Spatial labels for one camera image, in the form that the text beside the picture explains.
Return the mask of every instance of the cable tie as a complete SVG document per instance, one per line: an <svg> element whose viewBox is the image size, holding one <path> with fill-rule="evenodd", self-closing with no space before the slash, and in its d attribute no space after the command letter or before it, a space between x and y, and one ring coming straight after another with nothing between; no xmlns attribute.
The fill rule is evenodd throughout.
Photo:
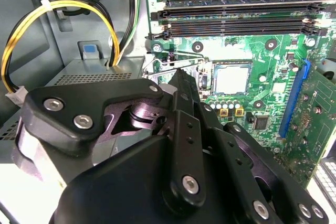
<svg viewBox="0 0 336 224"><path fill-rule="evenodd" d="M41 0L41 4L49 11L51 12L53 10L51 3L49 0Z"/></svg>

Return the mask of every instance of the chip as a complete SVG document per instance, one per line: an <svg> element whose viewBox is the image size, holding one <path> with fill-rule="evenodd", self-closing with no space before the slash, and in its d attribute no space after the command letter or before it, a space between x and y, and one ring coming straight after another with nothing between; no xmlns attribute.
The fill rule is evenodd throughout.
<svg viewBox="0 0 336 224"><path fill-rule="evenodd" d="M244 94L247 91L250 64L216 65L214 94Z"/></svg>
<svg viewBox="0 0 336 224"><path fill-rule="evenodd" d="M288 52L288 53L287 53L287 57L286 57L286 59L287 59L287 60L294 60L294 55L295 55L295 54L294 54L293 52Z"/></svg>
<svg viewBox="0 0 336 224"><path fill-rule="evenodd" d="M273 84L273 93L284 93L286 89L286 83L285 82L275 82Z"/></svg>
<svg viewBox="0 0 336 224"><path fill-rule="evenodd" d="M265 130L267 128L269 116L256 116L254 122L254 130Z"/></svg>

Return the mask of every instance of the motherboard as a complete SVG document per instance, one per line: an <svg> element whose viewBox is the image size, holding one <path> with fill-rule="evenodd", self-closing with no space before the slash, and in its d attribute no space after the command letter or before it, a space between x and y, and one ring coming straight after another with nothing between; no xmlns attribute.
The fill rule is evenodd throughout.
<svg viewBox="0 0 336 224"><path fill-rule="evenodd" d="M222 124L242 125L306 186L336 137L335 84L316 71L336 58L336 0L146 2L144 76L184 69Z"/></svg>

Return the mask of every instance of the green circuit board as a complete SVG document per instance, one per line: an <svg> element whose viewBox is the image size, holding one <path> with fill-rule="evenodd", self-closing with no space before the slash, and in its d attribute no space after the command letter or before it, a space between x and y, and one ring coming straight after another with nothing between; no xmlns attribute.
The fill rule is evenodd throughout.
<svg viewBox="0 0 336 224"><path fill-rule="evenodd" d="M315 70L303 83L284 151L278 159L303 186L330 140L336 139L336 86Z"/></svg>
<svg viewBox="0 0 336 224"><path fill-rule="evenodd" d="M206 11L193 15L193 5L195 8L199 7L197 1L201 3L200 5L208 4L209 11L204 9ZM311 63L311 71L308 79L303 81L301 92L308 87L311 92L312 89L316 89L318 82L323 83L328 89L335 89L335 85L330 80L315 71L323 59L330 57L334 51L336 54L335 12L322 9L311 14L310 9L296 10L295 6L294 9L285 11L267 10L249 13L250 7L244 8L240 3L237 5L242 8L240 13L212 13L211 8L216 1L147 0L150 34L172 31L170 37L163 39L153 36L151 38L151 53L154 60L153 64L146 69L147 72L152 73L148 76L157 83L168 83L174 74L173 70L183 68L195 77L199 84L201 100L216 111L222 124L235 121L242 125L261 146L272 151L275 159L302 186L306 187L328 142L327 139L317 141L318 134L324 126L312 125L317 120L330 119L328 118L330 113L313 115L311 124L304 130L301 125L298 125L298 131L295 133L289 130L286 135L281 134L280 126L291 118L284 118L285 110L292 96L297 71L305 65L305 60ZM169 10L169 7L178 9L180 13L176 12L175 16L164 18L156 15L162 10ZM317 25L319 29L325 30L324 33L267 34L265 32L265 34L249 35L249 30L246 29L244 34L245 22L262 20L268 23L271 19L275 19L274 26L282 24L285 28L286 22L291 22L289 20L291 18L302 19L302 17L311 16L315 21L326 22ZM211 33L198 34L198 31L215 30L217 24L222 26L226 22L240 22L240 20L242 24L232 31L235 33L242 30L242 33L227 35L225 31L230 29L230 26L227 26L217 34L213 32L214 36L211 36ZM256 27L263 24L258 22L255 23ZM332 107L330 111L335 110L335 103L330 99L328 101ZM306 103L300 99L297 100L289 128L295 120L300 121L306 116L306 113L300 113L307 110L305 106ZM336 120L327 123L327 127L330 128L328 139L335 134L335 125ZM309 141L308 144L300 147L304 135L309 138Z"/></svg>

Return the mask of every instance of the silver screw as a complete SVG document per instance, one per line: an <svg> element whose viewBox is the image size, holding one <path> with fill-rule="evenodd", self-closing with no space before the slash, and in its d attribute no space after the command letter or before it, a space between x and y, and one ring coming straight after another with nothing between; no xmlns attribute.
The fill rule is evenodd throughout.
<svg viewBox="0 0 336 224"><path fill-rule="evenodd" d="M204 108L205 108L205 110L207 110L209 112L212 110L211 107L208 104L205 104Z"/></svg>
<svg viewBox="0 0 336 224"><path fill-rule="evenodd" d="M306 216L307 218L311 218L311 213L305 205L299 204L299 208L304 216Z"/></svg>
<svg viewBox="0 0 336 224"><path fill-rule="evenodd" d="M55 98L45 100L43 105L47 110L50 111L60 111L64 108L64 104L60 100Z"/></svg>
<svg viewBox="0 0 336 224"><path fill-rule="evenodd" d="M150 85L149 88L150 88L152 91L154 91L154 92L157 92L157 90L158 90L157 87L154 87L154 86L152 86L152 85Z"/></svg>
<svg viewBox="0 0 336 224"><path fill-rule="evenodd" d="M78 115L73 122L77 128L82 130L88 130L93 126L93 120L88 115Z"/></svg>
<svg viewBox="0 0 336 224"><path fill-rule="evenodd" d="M317 215L317 217L323 219L323 213L321 212L321 210L317 206L312 205L311 208L313 209L313 211Z"/></svg>
<svg viewBox="0 0 336 224"><path fill-rule="evenodd" d="M238 126L238 125L233 125L233 128L236 130L236 131L238 131L238 132L240 132L241 131L241 129L240 129L240 127Z"/></svg>
<svg viewBox="0 0 336 224"><path fill-rule="evenodd" d="M264 220L267 220L269 218L269 213L268 213L267 208L259 200L253 201L253 207L254 207L254 210L259 214L259 216L262 217Z"/></svg>
<svg viewBox="0 0 336 224"><path fill-rule="evenodd" d="M197 181L192 176L184 176L182 178L183 187L188 191L190 194L197 194L199 187Z"/></svg>
<svg viewBox="0 0 336 224"><path fill-rule="evenodd" d="M161 45L159 45L159 44L154 44L154 45L153 45L153 51L154 51L154 52L161 52L161 51L162 51L162 47L161 47Z"/></svg>

